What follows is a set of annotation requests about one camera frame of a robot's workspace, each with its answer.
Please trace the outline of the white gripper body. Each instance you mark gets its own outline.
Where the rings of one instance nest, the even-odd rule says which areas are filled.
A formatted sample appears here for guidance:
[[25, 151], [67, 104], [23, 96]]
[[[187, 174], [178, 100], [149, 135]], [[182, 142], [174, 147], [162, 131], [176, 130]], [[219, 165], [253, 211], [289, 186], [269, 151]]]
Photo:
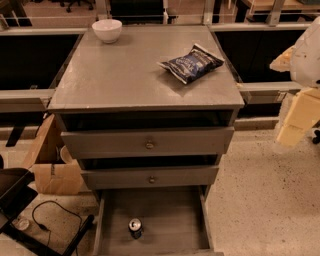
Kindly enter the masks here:
[[284, 124], [302, 131], [311, 129], [320, 120], [320, 90], [307, 88], [293, 97]]

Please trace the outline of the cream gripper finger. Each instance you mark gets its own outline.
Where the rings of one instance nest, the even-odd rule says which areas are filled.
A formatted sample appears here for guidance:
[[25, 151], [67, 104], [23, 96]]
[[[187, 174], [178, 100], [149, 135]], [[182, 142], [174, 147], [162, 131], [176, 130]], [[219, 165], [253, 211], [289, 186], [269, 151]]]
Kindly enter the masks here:
[[304, 136], [304, 131], [295, 126], [282, 126], [276, 141], [286, 147], [294, 147]]
[[290, 61], [294, 47], [291, 46], [274, 59], [269, 65], [271, 70], [286, 72], [290, 70]]

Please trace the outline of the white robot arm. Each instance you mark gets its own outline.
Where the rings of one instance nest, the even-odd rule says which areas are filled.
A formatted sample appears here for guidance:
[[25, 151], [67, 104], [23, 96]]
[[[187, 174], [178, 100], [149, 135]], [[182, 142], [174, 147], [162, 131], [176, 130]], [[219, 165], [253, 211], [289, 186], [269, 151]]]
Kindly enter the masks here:
[[294, 147], [320, 121], [320, 17], [269, 67], [278, 72], [289, 71], [291, 80], [303, 86], [292, 98], [276, 137], [278, 144]]

